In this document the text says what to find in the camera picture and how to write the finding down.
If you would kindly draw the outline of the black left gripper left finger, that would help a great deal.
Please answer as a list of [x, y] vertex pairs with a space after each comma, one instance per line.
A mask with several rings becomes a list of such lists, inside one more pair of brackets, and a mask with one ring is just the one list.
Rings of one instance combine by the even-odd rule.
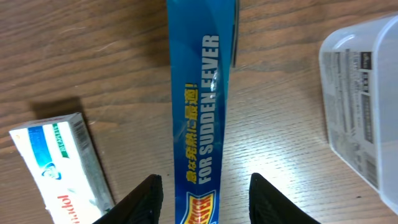
[[93, 224], [158, 224], [163, 199], [162, 177], [151, 174]]

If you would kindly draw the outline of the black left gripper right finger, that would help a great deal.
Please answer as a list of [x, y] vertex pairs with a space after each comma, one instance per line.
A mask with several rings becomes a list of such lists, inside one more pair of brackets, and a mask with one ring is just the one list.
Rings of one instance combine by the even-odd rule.
[[320, 224], [259, 173], [251, 175], [249, 217], [251, 224]]

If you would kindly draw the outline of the white Panadol caplets box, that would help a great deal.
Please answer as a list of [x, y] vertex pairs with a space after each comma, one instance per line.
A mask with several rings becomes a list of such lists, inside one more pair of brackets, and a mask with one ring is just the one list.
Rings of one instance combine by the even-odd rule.
[[94, 223], [114, 207], [81, 113], [29, 121], [9, 134], [54, 223]]

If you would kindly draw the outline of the blue fever patch box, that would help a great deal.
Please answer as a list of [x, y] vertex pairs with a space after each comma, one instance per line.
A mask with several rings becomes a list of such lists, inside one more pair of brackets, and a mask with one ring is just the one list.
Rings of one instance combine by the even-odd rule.
[[175, 222], [218, 223], [236, 0], [168, 0]]

